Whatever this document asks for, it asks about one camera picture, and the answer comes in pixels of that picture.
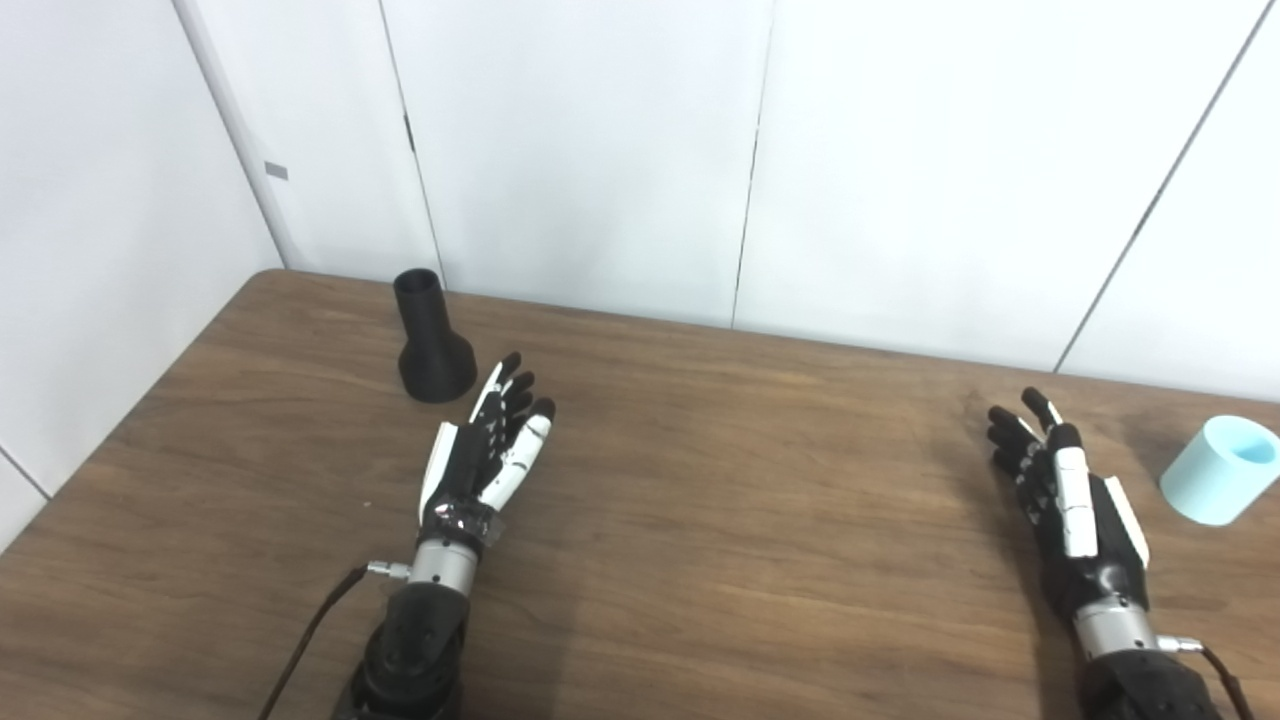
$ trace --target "cup opening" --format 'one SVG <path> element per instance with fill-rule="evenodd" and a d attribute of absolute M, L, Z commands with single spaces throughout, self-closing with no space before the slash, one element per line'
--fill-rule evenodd
<path fill-rule="evenodd" d="M 440 284 L 440 278 L 431 270 L 416 269 L 404 270 L 396 278 L 396 291 L 406 295 L 435 290 Z"/>
<path fill-rule="evenodd" d="M 1210 443 L 1220 454 L 1230 454 L 1254 465 L 1276 461 L 1276 436 L 1265 427 L 1233 415 L 1220 415 L 1204 425 Z"/>

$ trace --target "robotic hand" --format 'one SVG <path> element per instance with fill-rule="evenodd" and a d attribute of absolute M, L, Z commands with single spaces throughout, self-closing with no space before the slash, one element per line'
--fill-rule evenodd
<path fill-rule="evenodd" d="M 534 401 L 532 373 L 503 359 L 466 425 L 442 423 L 419 501 L 412 568 L 370 564 L 408 583 L 392 596 L 334 711 L 337 720 L 453 720 L 471 582 L 507 505 L 550 432 L 556 404 Z"/>
<path fill-rule="evenodd" d="M 1147 620 L 1149 552 L 1116 478 L 1089 471 L 1080 433 L 1036 388 L 1023 392 L 1044 437 L 996 406 L 987 437 L 1032 524 L 1041 587 L 1084 655 L 1079 698 L 1088 720 L 1220 720 L 1204 682 L 1172 652 L 1203 652 L 1222 674 L 1242 719 L 1239 683 L 1198 641 L 1157 635 Z"/>

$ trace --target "cable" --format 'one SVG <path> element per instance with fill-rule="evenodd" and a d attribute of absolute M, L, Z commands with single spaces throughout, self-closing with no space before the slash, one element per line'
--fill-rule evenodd
<path fill-rule="evenodd" d="M 1199 652 L 1217 670 L 1217 676 L 1222 680 L 1222 687 L 1226 688 L 1228 697 L 1231 698 L 1235 714 L 1240 716 L 1240 720 L 1253 720 L 1253 711 L 1249 710 L 1249 701 L 1244 700 L 1244 689 L 1240 688 L 1240 679 L 1233 675 L 1226 669 L 1226 664 L 1208 647 L 1201 648 Z"/>
<path fill-rule="evenodd" d="M 324 598 L 316 614 L 311 618 L 311 623 L 307 623 L 307 629 L 302 632 L 302 638 L 298 639 L 298 647 L 293 648 L 293 656 L 289 657 L 289 662 L 284 666 L 284 671 L 280 673 L 280 678 L 275 680 L 275 687 L 271 688 L 271 694 L 266 698 L 266 705 L 262 706 L 262 711 L 257 714 L 257 720 L 266 720 L 271 715 L 271 710 L 275 708 L 275 701 L 280 700 L 280 693 L 284 692 L 284 685 L 289 683 L 289 676 L 293 675 L 294 667 L 298 666 L 298 661 L 302 660 L 302 653 L 306 652 L 307 644 L 311 642 L 311 635 L 315 634 L 316 628 L 320 626 L 320 621 L 324 620 L 329 609 L 342 600 L 342 596 L 347 594 L 347 591 L 356 587 L 356 583 L 365 577 L 365 570 L 367 568 L 361 565 L 355 568 L 347 577 L 338 583 L 337 587 L 329 593 L 329 597 Z"/>

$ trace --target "prosthetic hand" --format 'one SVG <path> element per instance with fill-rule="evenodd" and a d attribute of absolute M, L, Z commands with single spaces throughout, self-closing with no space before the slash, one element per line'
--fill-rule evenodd
<path fill-rule="evenodd" d="M 1236 711 L 1249 716 L 1239 684 L 1194 639 L 1157 635 L 1147 612 L 1147 541 L 1116 478 L 1089 471 L 1079 430 L 1034 388 L 1023 392 L 1044 437 L 992 407 L 987 437 L 995 464 L 1014 480 L 1043 562 L 1041 585 L 1079 642 L 1079 698 L 1088 720 L 1220 720 L 1204 682 L 1172 652 L 1204 652 L 1222 674 Z"/>
<path fill-rule="evenodd" d="M 371 564 L 408 583 L 392 596 L 334 711 L 339 720 L 453 720 L 471 580 L 507 505 L 550 432 L 556 405 L 534 401 L 520 354 L 489 375 L 466 425 L 442 423 L 419 501 L 412 568 Z"/>

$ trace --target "white wall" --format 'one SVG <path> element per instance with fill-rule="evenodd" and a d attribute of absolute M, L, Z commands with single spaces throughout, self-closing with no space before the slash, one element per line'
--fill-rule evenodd
<path fill-rule="evenodd" d="M 1052 369 L 1262 4 L 778 0 L 735 327 Z"/>
<path fill-rule="evenodd" d="M 1280 401 L 1280 18 L 1271 17 L 1062 372 Z"/>
<path fill-rule="evenodd" d="M 727 325 L 769 0 L 388 0 L 452 290 Z"/>
<path fill-rule="evenodd" d="M 166 0 L 0 4 L 0 446 L 51 493 L 279 256 Z"/>
<path fill-rule="evenodd" d="M 289 268 L 439 270 L 378 1 L 175 5 Z"/>

